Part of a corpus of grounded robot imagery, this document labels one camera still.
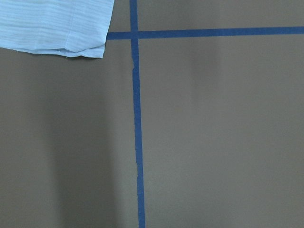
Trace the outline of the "light blue button shirt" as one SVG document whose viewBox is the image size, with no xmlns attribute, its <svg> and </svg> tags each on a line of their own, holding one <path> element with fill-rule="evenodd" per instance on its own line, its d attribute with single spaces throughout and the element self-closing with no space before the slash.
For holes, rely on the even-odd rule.
<svg viewBox="0 0 304 228">
<path fill-rule="evenodd" d="M 102 58 L 112 0 L 2 0 L 0 46 L 31 54 Z"/>
</svg>

